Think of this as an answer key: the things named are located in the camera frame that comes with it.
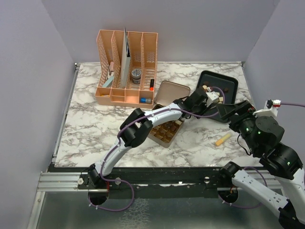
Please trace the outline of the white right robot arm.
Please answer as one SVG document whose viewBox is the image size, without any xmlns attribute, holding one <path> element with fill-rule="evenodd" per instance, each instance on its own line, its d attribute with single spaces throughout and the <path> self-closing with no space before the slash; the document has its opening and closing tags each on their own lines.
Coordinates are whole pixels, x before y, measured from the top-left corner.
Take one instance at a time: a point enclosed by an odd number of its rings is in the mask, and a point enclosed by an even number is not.
<svg viewBox="0 0 305 229">
<path fill-rule="evenodd" d="M 252 178 L 234 162 L 219 171 L 219 181 L 225 186 L 237 186 L 265 205 L 284 229 L 305 227 L 305 169 L 297 152 L 281 143 L 285 130 L 276 121 L 280 100 L 268 100 L 264 109 L 256 110 L 248 101 L 237 104 L 217 104 L 222 119 L 239 133 L 253 157 L 281 184 L 283 197 Z"/>
</svg>

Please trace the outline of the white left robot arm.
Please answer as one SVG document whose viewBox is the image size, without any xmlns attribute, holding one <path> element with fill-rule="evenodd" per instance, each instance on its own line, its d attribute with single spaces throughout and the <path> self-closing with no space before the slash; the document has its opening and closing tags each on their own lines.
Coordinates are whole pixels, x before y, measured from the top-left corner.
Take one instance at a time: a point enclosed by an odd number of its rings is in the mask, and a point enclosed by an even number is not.
<svg viewBox="0 0 305 229">
<path fill-rule="evenodd" d="M 217 100 L 215 92 L 198 88 L 185 99 L 176 99 L 159 109 L 147 112 L 141 108 L 135 109 L 120 126 L 116 142 L 106 155 L 89 166 L 89 183 L 94 188 L 101 188 L 105 184 L 105 176 L 111 173 L 115 164 L 130 149 L 140 146 L 154 127 L 186 116 L 201 118 Z"/>
</svg>

